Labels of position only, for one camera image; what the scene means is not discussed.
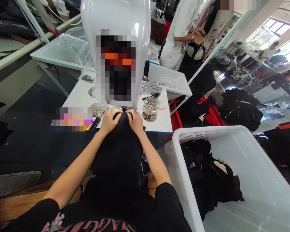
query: ceiling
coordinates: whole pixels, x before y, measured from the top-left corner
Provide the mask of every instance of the ceiling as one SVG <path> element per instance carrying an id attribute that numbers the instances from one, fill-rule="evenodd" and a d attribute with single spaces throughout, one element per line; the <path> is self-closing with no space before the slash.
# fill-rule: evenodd
<path id="1" fill-rule="evenodd" d="M 272 17 L 290 23 L 290 0 L 286 0 L 278 10 L 272 14 Z"/>

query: smartphone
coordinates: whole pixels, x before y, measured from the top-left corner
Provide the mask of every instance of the smartphone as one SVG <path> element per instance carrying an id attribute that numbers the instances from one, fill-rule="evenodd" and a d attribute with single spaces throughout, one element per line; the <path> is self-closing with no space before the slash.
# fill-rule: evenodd
<path id="1" fill-rule="evenodd" d="M 95 116 L 92 116 L 92 124 L 90 124 L 87 127 L 86 131 L 93 132 L 94 129 L 96 129 L 96 127 L 99 125 L 100 121 L 101 121 L 101 118 L 97 118 Z"/>

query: wooden surface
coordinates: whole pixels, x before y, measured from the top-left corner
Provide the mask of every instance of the wooden surface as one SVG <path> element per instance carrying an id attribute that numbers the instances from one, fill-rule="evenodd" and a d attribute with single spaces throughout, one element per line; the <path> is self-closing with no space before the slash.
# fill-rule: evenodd
<path id="1" fill-rule="evenodd" d="M 89 173 L 82 185 L 85 186 L 88 180 L 92 177 L 93 175 Z M 40 188 L 41 187 L 37 186 L 30 190 L 32 192 Z M 155 197 L 157 184 L 152 172 L 148 174 L 148 188 L 149 194 L 152 197 Z M 47 190 L 0 199 L 0 229 L 4 228 L 11 220 L 21 216 L 23 213 L 31 209 L 36 203 L 43 199 L 46 193 Z M 70 201 L 70 204 L 77 202 L 81 193 L 82 191 L 79 188 Z"/>

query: plastic tray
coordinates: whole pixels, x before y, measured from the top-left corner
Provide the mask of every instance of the plastic tray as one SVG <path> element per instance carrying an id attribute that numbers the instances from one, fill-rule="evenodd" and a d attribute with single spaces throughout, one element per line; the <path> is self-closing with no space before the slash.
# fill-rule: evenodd
<path id="1" fill-rule="evenodd" d="M 243 202 L 219 202 L 202 222 L 180 143 L 206 139 L 215 159 L 238 174 Z M 181 128 L 157 149 L 194 232 L 290 231 L 290 186 L 251 132 L 243 126 Z"/>

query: floor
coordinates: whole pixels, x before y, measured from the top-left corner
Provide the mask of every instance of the floor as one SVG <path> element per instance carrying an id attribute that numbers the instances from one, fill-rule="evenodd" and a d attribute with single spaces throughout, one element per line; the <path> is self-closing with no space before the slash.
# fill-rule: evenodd
<path id="1" fill-rule="evenodd" d="M 59 69 L 62 85 L 70 92 L 75 82 Z M 51 120 L 56 108 L 63 105 L 66 97 L 45 74 L 39 80 L 43 91 L 29 89 L 0 121 L 9 123 L 14 130 L 0 147 L 0 175 L 39 170 L 39 183 L 56 180 L 87 146 L 94 133 L 55 132 Z M 148 133 L 155 148 L 169 139 L 167 134 Z"/>

